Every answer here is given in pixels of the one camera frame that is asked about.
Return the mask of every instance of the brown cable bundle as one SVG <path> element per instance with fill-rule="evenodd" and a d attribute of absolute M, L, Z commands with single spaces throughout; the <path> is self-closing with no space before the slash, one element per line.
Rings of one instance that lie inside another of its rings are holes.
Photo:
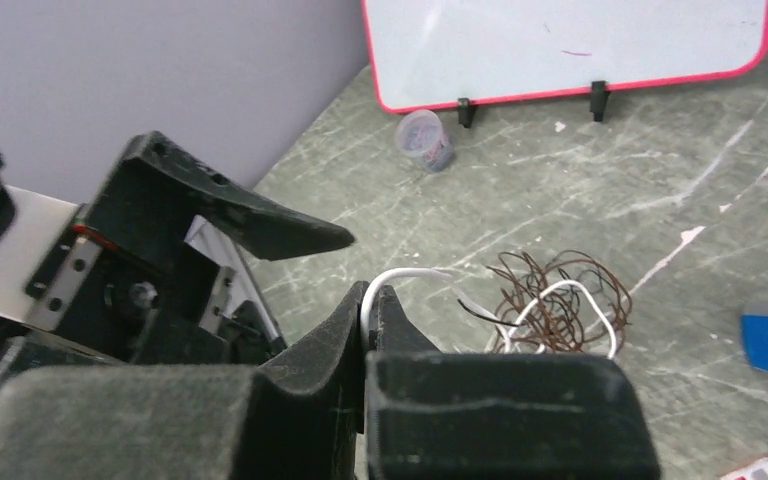
<path fill-rule="evenodd" d="M 631 314 L 631 296 L 617 277 L 593 257 L 576 250 L 564 250 L 541 266 L 526 252 L 502 252 L 499 261 L 501 267 L 487 268 L 511 286 L 501 289 L 504 300 L 494 312 L 500 320 L 498 323 L 514 322 L 532 299 L 556 281 L 576 280 L 603 307 L 617 335 L 617 350 L 622 348 Z M 512 336 L 512 342 L 528 344 L 534 349 L 542 344 L 551 352 L 584 352 L 585 346 L 592 346 L 608 332 L 601 322 L 590 327 L 596 313 L 590 312 L 590 303 L 587 299 L 582 302 L 580 295 L 574 287 L 566 286 L 538 299 L 522 327 Z M 584 312 L 581 312 L 582 303 L 586 305 Z M 502 339 L 497 337 L 492 351 L 501 352 L 503 348 Z"/>

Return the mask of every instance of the pink whiteboard frame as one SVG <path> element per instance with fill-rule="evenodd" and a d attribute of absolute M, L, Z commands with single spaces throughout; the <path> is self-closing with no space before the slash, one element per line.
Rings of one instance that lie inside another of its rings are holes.
<path fill-rule="evenodd" d="M 384 102 L 381 99 L 381 89 L 378 86 L 378 72 L 375 69 L 375 55 L 373 54 L 373 48 L 372 48 L 372 34 L 369 31 L 369 16 L 367 14 L 366 2 L 367 0 L 361 0 L 362 10 L 363 10 L 364 29 L 366 31 L 366 45 L 367 45 L 367 48 L 369 49 L 369 65 L 372 68 L 372 81 L 375 84 L 375 96 L 378 99 L 378 104 L 381 106 L 381 108 L 387 113 L 407 113 L 407 112 L 412 112 L 414 110 L 420 110 L 420 109 L 442 110 L 446 108 L 457 107 L 458 106 L 457 100 L 453 100 L 447 103 L 417 105 L 415 107 L 404 107 L 404 108 L 390 108 L 384 104 Z M 710 80 L 723 80 L 726 78 L 737 77 L 757 67 L 758 64 L 761 63 L 761 60 L 764 59 L 764 56 L 766 56 L 767 51 L 768 51 L 768 0 L 767 0 L 767 14 L 764 19 L 764 34 L 763 34 L 763 38 L 761 39 L 761 48 L 758 49 L 758 53 L 756 53 L 755 57 L 753 57 L 752 60 L 750 60 L 749 63 L 747 63 L 746 65 L 740 68 L 736 68 L 734 70 L 727 71 L 727 72 L 702 73 L 698 75 L 659 78 L 654 80 L 644 80 L 640 82 L 613 83 L 607 86 L 607 90 L 609 91 L 632 90 L 637 88 L 660 87 L 663 85 L 678 85 L 681 83 L 707 82 Z M 518 102 L 521 100 L 535 100 L 539 98 L 551 98 L 551 97 L 566 97 L 571 95 L 584 95 L 588 93 L 590 93 L 589 85 L 586 87 L 567 88 L 564 90 L 552 90 L 552 91 L 537 92 L 537 93 L 526 93 L 523 95 L 505 95 L 501 97 L 476 98 L 476 99 L 471 98 L 470 103 L 475 105 L 489 105 L 492 103 Z"/>

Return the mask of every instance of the black clip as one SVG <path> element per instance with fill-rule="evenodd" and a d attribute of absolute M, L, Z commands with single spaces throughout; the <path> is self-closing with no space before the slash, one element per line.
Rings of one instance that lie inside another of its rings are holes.
<path fill-rule="evenodd" d="M 475 111 L 478 105 L 474 105 L 468 98 L 458 99 L 458 123 L 464 128 L 472 126 L 472 120 L 475 118 Z"/>
<path fill-rule="evenodd" d="M 605 107 L 608 105 L 610 94 L 604 80 L 590 84 L 590 113 L 593 114 L 594 122 L 602 122 L 605 117 Z"/>

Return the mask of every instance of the gray table surface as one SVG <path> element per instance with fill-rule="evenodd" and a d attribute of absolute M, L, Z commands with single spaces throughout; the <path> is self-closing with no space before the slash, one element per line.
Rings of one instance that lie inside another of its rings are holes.
<path fill-rule="evenodd" d="M 644 406 L 665 478 L 715 478 L 768 453 L 768 373 L 747 365 L 739 316 L 768 301 L 768 55 L 728 81 L 622 92 L 605 124 L 586 99 L 479 109 L 446 171 L 393 145 L 369 71 L 311 126 L 257 191 L 350 229 L 349 249 L 252 262 L 289 341 L 321 322 L 355 280 L 397 266 L 455 271 L 478 303 L 503 284 L 484 269 L 525 249 L 599 258 L 633 289 L 617 362 Z M 425 280 L 394 281 L 442 350 L 481 350 L 491 329 Z"/>

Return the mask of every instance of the plastic cup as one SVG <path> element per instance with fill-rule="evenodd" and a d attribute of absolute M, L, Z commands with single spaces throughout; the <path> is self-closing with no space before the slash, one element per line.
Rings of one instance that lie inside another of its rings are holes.
<path fill-rule="evenodd" d="M 430 110 L 417 110 L 399 122 L 396 146 L 429 172 L 443 170 L 455 156 L 449 134 L 440 118 Z"/>

